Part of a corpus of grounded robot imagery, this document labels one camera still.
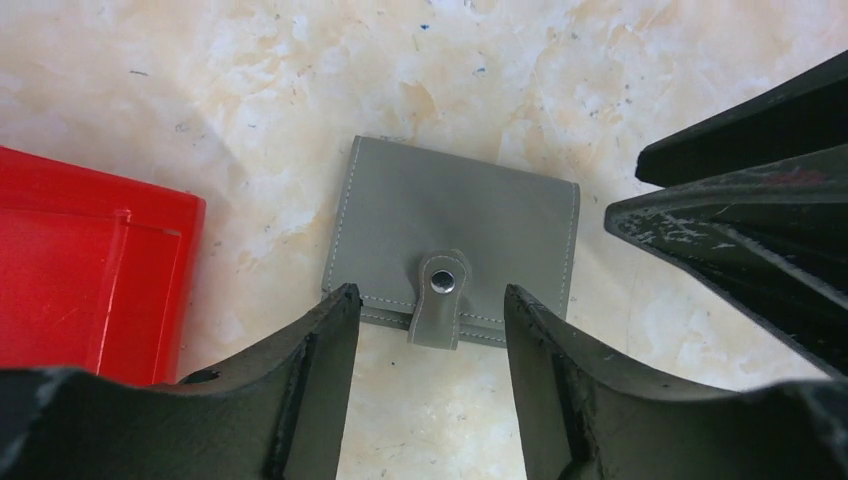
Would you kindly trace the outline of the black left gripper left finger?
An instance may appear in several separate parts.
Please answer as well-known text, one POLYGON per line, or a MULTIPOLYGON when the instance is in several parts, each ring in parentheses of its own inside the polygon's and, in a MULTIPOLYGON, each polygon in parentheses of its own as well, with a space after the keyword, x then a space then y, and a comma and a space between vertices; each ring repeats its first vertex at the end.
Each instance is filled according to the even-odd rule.
POLYGON ((361 299, 345 284, 300 319, 176 384, 70 367, 1 373, 5 479, 332 479, 361 299))

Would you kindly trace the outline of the red plastic bin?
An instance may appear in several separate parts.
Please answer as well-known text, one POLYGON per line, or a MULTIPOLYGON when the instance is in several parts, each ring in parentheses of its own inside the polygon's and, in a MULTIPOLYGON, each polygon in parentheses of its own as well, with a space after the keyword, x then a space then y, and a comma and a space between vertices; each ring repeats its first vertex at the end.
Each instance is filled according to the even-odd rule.
POLYGON ((1 365, 176 379, 206 204, 195 195, 1 151, 1 365))

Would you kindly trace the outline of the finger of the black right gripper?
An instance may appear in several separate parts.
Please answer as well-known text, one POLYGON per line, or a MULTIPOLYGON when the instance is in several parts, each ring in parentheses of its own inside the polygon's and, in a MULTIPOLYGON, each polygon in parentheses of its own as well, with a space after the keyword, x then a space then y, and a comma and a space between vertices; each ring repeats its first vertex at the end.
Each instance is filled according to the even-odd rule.
POLYGON ((619 201, 604 225, 846 377, 845 146, 619 201))
POLYGON ((847 53, 658 140, 635 176, 659 187, 770 164, 847 143, 847 53))

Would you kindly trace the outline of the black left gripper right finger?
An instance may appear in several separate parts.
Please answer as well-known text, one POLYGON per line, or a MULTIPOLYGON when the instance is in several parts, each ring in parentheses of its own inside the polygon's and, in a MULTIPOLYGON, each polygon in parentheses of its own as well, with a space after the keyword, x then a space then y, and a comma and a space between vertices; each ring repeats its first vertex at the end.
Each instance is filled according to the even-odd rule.
POLYGON ((843 479, 847 385, 735 392, 657 370, 504 295, 507 353, 531 479, 843 479))

